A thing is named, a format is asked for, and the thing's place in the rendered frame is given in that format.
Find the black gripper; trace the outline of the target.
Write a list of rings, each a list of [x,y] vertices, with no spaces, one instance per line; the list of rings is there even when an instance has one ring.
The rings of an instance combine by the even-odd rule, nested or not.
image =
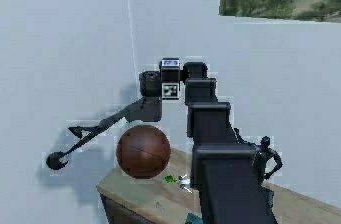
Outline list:
[[[64,157],[90,142],[122,118],[126,117],[126,120],[129,122],[135,120],[141,120],[143,122],[160,121],[162,118],[162,81],[160,73],[158,71],[145,71],[140,73],[139,84],[141,98],[136,102],[101,119],[96,125],[69,127],[68,130],[79,138],[79,141],[66,152],[57,151],[51,153],[46,158],[46,165],[51,170],[64,168],[68,164],[68,161],[63,160]]]

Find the tan wooden chest of drawers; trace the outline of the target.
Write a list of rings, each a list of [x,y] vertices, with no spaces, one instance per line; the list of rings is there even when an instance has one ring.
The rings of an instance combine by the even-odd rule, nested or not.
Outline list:
[[[184,224],[188,214],[200,215],[199,196],[165,177],[190,172],[191,156],[173,149],[166,169],[152,179],[134,179],[115,167],[98,184],[107,199],[156,224]],[[279,224],[341,224],[341,209],[266,182],[274,191],[273,212]]]

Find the brown basketball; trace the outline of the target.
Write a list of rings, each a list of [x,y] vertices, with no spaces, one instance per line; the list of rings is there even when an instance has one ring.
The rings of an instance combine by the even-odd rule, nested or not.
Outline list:
[[[116,148],[120,168],[135,179],[151,179],[159,175],[167,167],[170,155],[167,136],[151,125],[128,129]]]

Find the small white object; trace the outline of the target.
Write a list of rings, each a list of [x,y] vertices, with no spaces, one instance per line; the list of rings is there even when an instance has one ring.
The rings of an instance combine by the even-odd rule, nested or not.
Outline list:
[[[181,189],[191,193],[191,190],[188,188],[188,185],[190,184],[190,179],[187,177],[187,175],[179,176],[178,182]]]

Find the teal object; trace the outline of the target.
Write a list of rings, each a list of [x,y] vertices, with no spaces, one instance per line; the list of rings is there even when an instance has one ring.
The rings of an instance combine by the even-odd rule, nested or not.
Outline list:
[[[186,217],[185,224],[203,224],[203,220],[199,216],[189,213]]]

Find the black human figurine statue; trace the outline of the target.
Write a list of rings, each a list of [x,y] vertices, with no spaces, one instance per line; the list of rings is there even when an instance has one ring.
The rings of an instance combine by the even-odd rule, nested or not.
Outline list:
[[[264,136],[261,139],[260,144],[257,145],[255,143],[245,141],[240,135],[240,131],[238,128],[235,128],[234,132],[240,143],[249,145],[253,147],[256,151],[256,155],[252,161],[252,166],[257,171],[259,184],[262,184],[264,180],[268,180],[275,172],[282,168],[282,159],[277,151],[270,148],[271,139],[268,136]],[[270,159],[273,159],[276,165],[271,171],[267,172],[266,165]]]

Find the window with green view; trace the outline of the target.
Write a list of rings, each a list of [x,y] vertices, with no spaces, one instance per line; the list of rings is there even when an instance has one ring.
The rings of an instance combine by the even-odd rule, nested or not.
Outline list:
[[[341,23],[341,0],[219,0],[220,16]]]

